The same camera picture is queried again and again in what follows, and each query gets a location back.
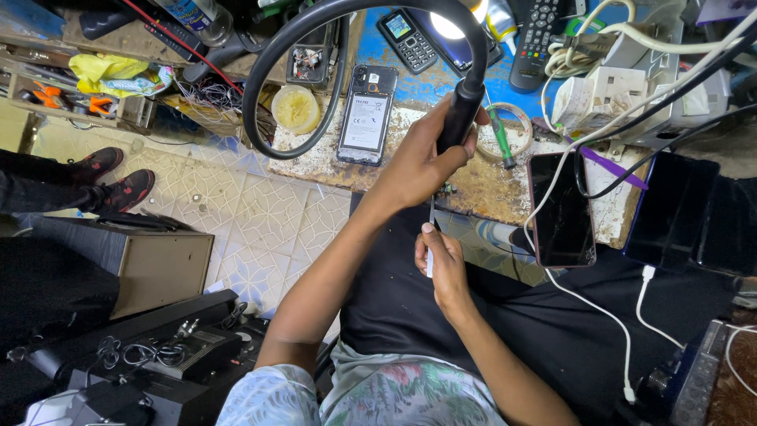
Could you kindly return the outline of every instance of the red and black sneaker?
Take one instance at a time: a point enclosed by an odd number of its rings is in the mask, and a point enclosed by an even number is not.
[[[128,211],[138,205],[155,185],[155,173],[147,169],[137,170],[113,185],[103,186],[105,199],[100,208],[92,211],[104,215],[115,211]]]
[[[79,185],[93,186],[107,172],[123,161],[123,151],[118,148],[103,148],[87,155],[82,161],[68,160],[73,168],[73,180]]]

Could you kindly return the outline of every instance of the black flexible lamp arm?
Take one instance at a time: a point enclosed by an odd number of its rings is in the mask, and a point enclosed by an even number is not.
[[[250,69],[242,98],[242,120],[248,138],[258,151],[276,160],[288,160],[304,154],[318,142],[317,138],[311,138],[312,140],[291,151],[279,151],[269,147],[260,138],[257,129],[257,99],[276,62],[299,39],[324,23],[365,8],[382,6],[433,11],[454,23],[466,35],[473,63],[467,77],[455,86],[450,109],[444,118],[444,129],[437,141],[437,151],[441,154],[451,146],[463,143],[484,98],[484,74],[488,61],[486,34],[473,13],[458,0],[321,0],[284,25]],[[340,49],[346,50],[347,46],[341,45]],[[340,88],[335,90],[335,96],[339,94],[338,89]]]

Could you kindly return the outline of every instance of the glue tube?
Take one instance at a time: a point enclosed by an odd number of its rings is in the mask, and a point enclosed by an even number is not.
[[[516,27],[516,19],[512,15],[512,9],[507,4],[507,0],[489,0],[489,7],[486,12],[486,25],[489,27],[492,36],[500,43],[505,42],[514,57],[516,55],[515,37],[518,27]]]

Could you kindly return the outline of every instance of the floral shirt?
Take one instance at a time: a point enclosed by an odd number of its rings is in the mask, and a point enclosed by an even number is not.
[[[455,365],[428,356],[364,356],[341,341],[332,359],[334,389],[320,407],[305,370],[262,367],[233,387],[217,426],[506,426],[484,382]]]

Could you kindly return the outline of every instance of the black pants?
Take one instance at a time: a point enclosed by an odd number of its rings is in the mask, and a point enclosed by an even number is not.
[[[68,164],[0,149],[0,213],[91,211],[103,199],[99,186],[77,186]]]
[[[360,196],[353,196],[354,211]],[[392,218],[360,266],[341,310],[341,338],[361,354],[434,356],[480,377],[470,354],[434,301],[430,278],[414,264],[428,206]],[[561,286],[609,310],[631,333],[632,385],[671,358],[675,345],[645,328],[635,309],[642,265],[598,247],[597,263],[558,278]],[[530,287],[466,263],[479,311],[504,343],[571,406],[583,424],[603,424],[623,398],[625,335],[618,323],[545,283]],[[706,271],[657,271],[645,295],[645,321],[681,342],[729,316],[736,282]]]

